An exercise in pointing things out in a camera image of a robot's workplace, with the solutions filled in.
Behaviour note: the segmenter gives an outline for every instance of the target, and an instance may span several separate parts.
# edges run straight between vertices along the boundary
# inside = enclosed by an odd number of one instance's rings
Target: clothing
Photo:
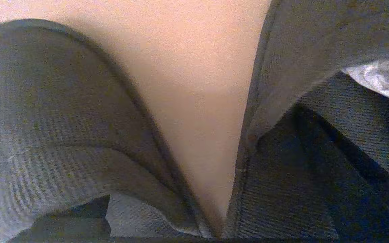
[[[339,72],[385,58],[389,1],[272,2],[224,237],[389,240],[389,100]],[[0,25],[0,242],[211,237],[126,84],[66,26]]]
[[[224,237],[389,239],[389,100],[340,72],[385,58],[389,1],[272,1]]]
[[[111,236],[208,236],[112,63],[66,26],[0,25],[0,242],[108,195]]]

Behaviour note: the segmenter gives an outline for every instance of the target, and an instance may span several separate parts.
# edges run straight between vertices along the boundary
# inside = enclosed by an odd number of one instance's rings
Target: textured knit fabric
[[[292,117],[291,108],[298,100],[341,68],[385,58],[389,58],[389,1],[271,2],[253,68],[224,237],[341,239],[344,232],[356,238],[364,235],[335,226],[338,223],[336,215],[333,217],[330,201],[325,200],[329,195],[312,178],[316,175],[313,169],[306,174],[309,164],[314,166],[315,161],[326,157],[313,157],[314,153],[308,152],[301,141],[303,134],[295,131],[295,124],[285,121],[284,114],[288,112]],[[362,95],[361,92],[367,91],[352,90],[355,83],[347,88],[343,86],[346,83],[335,84],[330,80],[329,88],[319,89],[303,103],[325,115],[327,123],[338,126],[337,129],[344,137],[349,137],[351,143],[361,146],[369,161],[379,163],[382,169],[376,168],[376,171],[382,176],[376,178],[386,178],[383,182],[388,184],[389,177],[383,175],[389,173],[389,138],[386,138],[389,136],[389,101],[384,99],[377,106],[375,100],[378,98],[375,97],[379,96],[369,95],[368,106],[364,108],[364,96],[368,94]],[[358,112],[351,115],[348,109]],[[305,142],[313,142],[313,138],[303,138]],[[324,139],[331,142],[329,136]],[[339,147],[325,149],[336,154],[337,160],[348,157]],[[385,200],[389,197],[389,190],[384,185],[374,183],[373,178],[360,179],[355,177],[360,185],[370,188],[367,195],[380,194],[377,202],[389,207]],[[312,205],[305,208],[299,201],[303,205],[307,205],[306,202]],[[309,211],[314,215],[308,217]],[[383,219],[389,225],[389,216]],[[370,228],[365,235],[376,232],[377,226]]]
[[[244,173],[237,236],[389,239],[389,99],[339,73],[299,106],[340,135],[291,109],[262,137]]]
[[[138,214],[146,225],[130,236],[155,233],[155,223],[166,235],[199,235],[167,168],[145,119],[93,51],[49,29],[0,27],[0,242],[106,195],[114,211],[148,214]],[[107,219],[128,229],[125,217]]]

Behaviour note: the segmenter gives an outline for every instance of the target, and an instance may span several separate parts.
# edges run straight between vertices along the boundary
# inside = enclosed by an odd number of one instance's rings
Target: white fabric
[[[389,60],[378,60],[343,70],[357,83],[389,98]]]

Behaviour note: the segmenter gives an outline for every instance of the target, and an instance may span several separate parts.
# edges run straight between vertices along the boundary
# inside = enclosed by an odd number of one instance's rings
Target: gray fabric
[[[193,237],[173,229],[156,208],[126,195],[111,196],[106,219],[111,237]]]
[[[258,147],[244,174],[235,236],[338,238],[324,198],[312,181],[309,157],[292,116],[282,119]]]
[[[291,109],[247,162],[235,237],[389,239],[389,99],[338,74],[299,106],[352,146]]]
[[[175,230],[199,235],[150,129],[106,63],[45,28],[0,32],[0,242],[105,195],[136,197]]]
[[[300,100],[389,172],[389,99],[338,74]]]

